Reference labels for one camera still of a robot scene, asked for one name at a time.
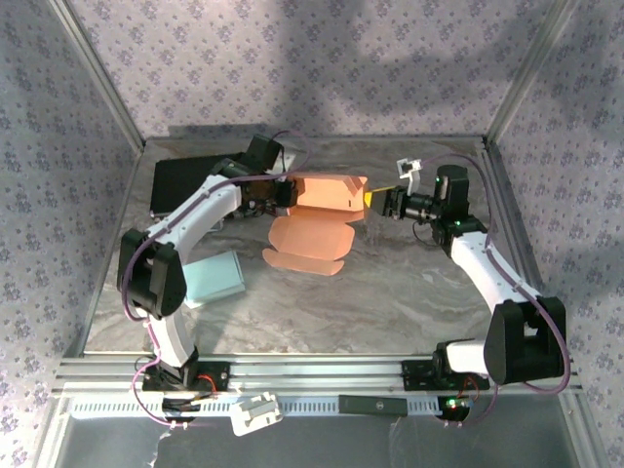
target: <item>cardboard flap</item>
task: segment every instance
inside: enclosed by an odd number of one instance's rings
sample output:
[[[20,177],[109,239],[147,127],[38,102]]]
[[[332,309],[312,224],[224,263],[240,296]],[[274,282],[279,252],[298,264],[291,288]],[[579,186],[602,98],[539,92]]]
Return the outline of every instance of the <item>cardboard flap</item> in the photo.
[[[301,174],[292,180],[298,190],[296,204],[344,212],[364,210],[367,178],[353,175]]]
[[[307,216],[327,219],[330,221],[354,222],[360,221],[366,217],[368,209],[361,212],[342,212],[339,210],[328,210],[325,208],[300,207],[295,206],[288,209],[290,216]]]
[[[344,266],[343,260],[320,260],[292,253],[275,252],[272,249],[264,249],[262,257],[274,268],[287,268],[289,270],[316,275],[332,276]]]
[[[269,242],[280,253],[320,260],[347,255],[354,238],[355,229],[344,222],[308,216],[278,217],[269,231]]]

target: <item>black mounting plate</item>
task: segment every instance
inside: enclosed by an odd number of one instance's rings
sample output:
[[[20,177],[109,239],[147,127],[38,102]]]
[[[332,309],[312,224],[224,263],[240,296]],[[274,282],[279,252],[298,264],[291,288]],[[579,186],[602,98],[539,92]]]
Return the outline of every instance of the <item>black mounting plate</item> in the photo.
[[[469,376],[475,379],[479,390],[489,389],[489,380],[475,373],[450,372],[444,375],[437,375],[433,359],[401,362],[403,388],[407,392],[415,392],[418,390],[459,392],[464,386],[466,377]]]
[[[208,375],[214,382],[217,392],[227,391],[227,384],[230,379],[230,363],[226,362],[197,362],[197,375]],[[211,392],[213,387],[206,379],[195,378],[187,387],[181,387],[171,375],[152,366],[145,371],[142,385],[143,392],[171,392],[183,390],[189,392]]]

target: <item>floral wallpaper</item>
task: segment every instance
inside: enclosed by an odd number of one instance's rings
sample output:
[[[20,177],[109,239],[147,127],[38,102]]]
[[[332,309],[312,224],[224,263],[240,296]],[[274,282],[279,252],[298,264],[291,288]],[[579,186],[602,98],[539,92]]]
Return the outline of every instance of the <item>floral wallpaper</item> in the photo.
[[[0,466],[35,451],[134,160],[45,0],[0,2]]]
[[[73,0],[144,137],[482,135],[552,0]]]
[[[499,143],[613,466],[624,466],[624,6],[582,1]]]

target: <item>metal bracket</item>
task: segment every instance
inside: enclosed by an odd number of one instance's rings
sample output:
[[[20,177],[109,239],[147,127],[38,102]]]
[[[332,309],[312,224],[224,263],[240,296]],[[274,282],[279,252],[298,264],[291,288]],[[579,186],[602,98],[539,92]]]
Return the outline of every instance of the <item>metal bracket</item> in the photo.
[[[230,379],[230,363],[198,361],[197,375],[207,375],[213,380],[217,392],[226,392]],[[143,392],[171,392],[175,390],[206,392],[212,391],[212,385],[207,379],[195,378],[187,387],[182,388],[180,382],[175,382],[158,366],[153,366],[145,371]]]
[[[408,195],[411,195],[420,186],[420,170],[422,165],[419,159],[409,160],[408,158],[400,159],[397,161],[397,171],[399,171],[399,178],[408,178]]]
[[[407,392],[415,391],[457,391],[459,392],[466,381],[466,377],[474,378],[479,390],[489,389],[489,380],[475,373],[449,372],[440,374],[431,361],[402,361],[401,377],[403,388]]]

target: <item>glass panel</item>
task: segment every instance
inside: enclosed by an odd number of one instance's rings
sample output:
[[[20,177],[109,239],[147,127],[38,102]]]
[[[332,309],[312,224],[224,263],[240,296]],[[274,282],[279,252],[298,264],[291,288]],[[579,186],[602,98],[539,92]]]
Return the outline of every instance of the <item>glass panel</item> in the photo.
[[[57,467],[579,466],[558,399],[531,395],[501,396],[483,423],[462,429],[433,416],[287,417],[238,438],[228,418],[203,424],[170,433],[139,417],[71,419]]]

